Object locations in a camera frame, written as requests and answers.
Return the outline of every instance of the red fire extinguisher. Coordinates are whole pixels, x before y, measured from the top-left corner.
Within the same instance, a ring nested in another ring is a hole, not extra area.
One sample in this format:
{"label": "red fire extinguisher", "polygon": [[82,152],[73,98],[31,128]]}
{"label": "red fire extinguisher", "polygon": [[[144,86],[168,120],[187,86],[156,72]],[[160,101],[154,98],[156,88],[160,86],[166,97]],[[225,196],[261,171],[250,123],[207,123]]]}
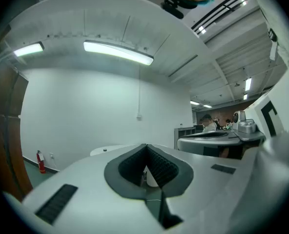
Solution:
{"label": "red fire extinguisher", "polygon": [[43,158],[43,155],[42,153],[38,150],[37,151],[37,161],[38,161],[38,166],[39,166],[39,171],[41,174],[45,174],[46,173],[46,170],[45,170],[45,164],[44,164],[44,158]]}

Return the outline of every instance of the black vent grille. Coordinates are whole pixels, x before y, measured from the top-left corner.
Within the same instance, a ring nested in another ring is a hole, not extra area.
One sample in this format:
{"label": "black vent grille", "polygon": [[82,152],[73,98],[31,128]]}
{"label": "black vent grille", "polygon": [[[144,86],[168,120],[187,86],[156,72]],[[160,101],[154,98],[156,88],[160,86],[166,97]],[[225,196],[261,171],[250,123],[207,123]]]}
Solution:
{"label": "black vent grille", "polygon": [[36,216],[53,224],[63,208],[67,205],[77,187],[73,185],[63,185],[37,212]]}
{"label": "black vent grille", "polygon": [[147,160],[146,146],[132,156],[125,159],[119,165],[119,173],[129,182],[140,186],[141,176]]}
{"label": "black vent grille", "polygon": [[228,166],[222,166],[222,165],[218,165],[218,164],[213,165],[211,168],[214,170],[217,170],[217,171],[221,171],[223,173],[227,173],[227,174],[234,174],[234,172],[236,171],[235,168],[228,167]]}
{"label": "black vent grille", "polygon": [[162,188],[178,175],[178,167],[149,148],[148,154],[147,166],[159,187]]}

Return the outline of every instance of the floor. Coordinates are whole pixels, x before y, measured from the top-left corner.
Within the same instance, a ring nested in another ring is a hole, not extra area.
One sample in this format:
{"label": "floor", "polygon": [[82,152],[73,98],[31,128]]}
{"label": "floor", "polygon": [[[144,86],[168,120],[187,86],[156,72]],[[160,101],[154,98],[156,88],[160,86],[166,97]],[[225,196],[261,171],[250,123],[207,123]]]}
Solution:
{"label": "floor", "polygon": [[33,166],[32,164],[24,161],[25,168],[29,180],[32,183],[33,188],[37,187],[39,184],[44,182],[46,179],[50,178],[53,174],[46,171],[45,174],[41,174],[38,167]]}

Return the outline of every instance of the ceiling light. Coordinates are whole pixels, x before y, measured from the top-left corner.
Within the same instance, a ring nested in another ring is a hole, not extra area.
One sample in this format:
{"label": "ceiling light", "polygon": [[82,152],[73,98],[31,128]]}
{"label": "ceiling light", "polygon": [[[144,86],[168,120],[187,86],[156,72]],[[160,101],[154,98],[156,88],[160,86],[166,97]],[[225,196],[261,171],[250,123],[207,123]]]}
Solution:
{"label": "ceiling light", "polygon": [[246,91],[250,90],[252,78],[246,80]]}
{"label": "ceiling light", "polygon": [[241,1],[243,2],[243,3],[242,3],[243,5],[246,5],[246,4],[247,4],[247,2],[245,2],[245,0],[241,0]]}
{"label": "ceiling light", "polygon": [[202,34],[204,34],[206,32],[206,30],[202,26],[199,27],[199,30],[201,31]]}
{"label": "ceiling light", "polygon": [[200,105],[199,103],[194,102],[194,101],[191,101],[190,103],[193,104],[193,105],[196,105],[196,106],[197,106],[197,105]]}
{"label": "ceiling light", "polygon": [[21,49],[18,49],[16,51],[14,51],[13,53],[17,57],[20,57],[20,56],[28,55],[28,54],[31,54],[31,53],[41,52],[41,51],[43,51],[43,49],[44,49],[44,47],[43,47],[42,43],[38,42],[38,43],[35,43],[35,44],[32,44],[32,45],[23,47]]}
{"label": "ceiling light", "polygon": [[85,41],[84,49],[88,52],[95,52],[101,54],[108,54],[112,56],[122,57],[125,59],[140,62],[144,65],[151,65],[154,61],[152,56],[140,53],[136,50],[118,46],[115,44],[97,42],[97,41]]}

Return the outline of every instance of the ceiling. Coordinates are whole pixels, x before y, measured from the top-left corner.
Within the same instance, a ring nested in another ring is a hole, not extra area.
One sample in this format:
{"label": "ceiling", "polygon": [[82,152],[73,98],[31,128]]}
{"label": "ceiling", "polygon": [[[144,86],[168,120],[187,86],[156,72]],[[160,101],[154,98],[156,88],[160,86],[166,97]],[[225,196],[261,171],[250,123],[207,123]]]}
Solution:
{"label": "ceiling", "polygon": [[[237,22],[234,16],[225,18],[221,23],[226,28],[229,20],[230,26],[205,40],[146,0],[44,0],[10,22],[11,31],[0,45],[0,62],[8,60],[18,69],[57,64],[53,59],[90,65],[115,60],[124,65],[126,60],[83,49],[87,39],[110,42],[152,55],[153,63],[145,68],[187,85],[193,101],[228,105],[242,100],[245,79],[252,78],[252,99],[276,84],[286,70],[280,57],[269,60],[271,41],[264,19],[250,9],[250,14],[245,6],[237,10],[246,13]],[[43,52],[13,55],[13,50],[37,41],[43,43]]]}

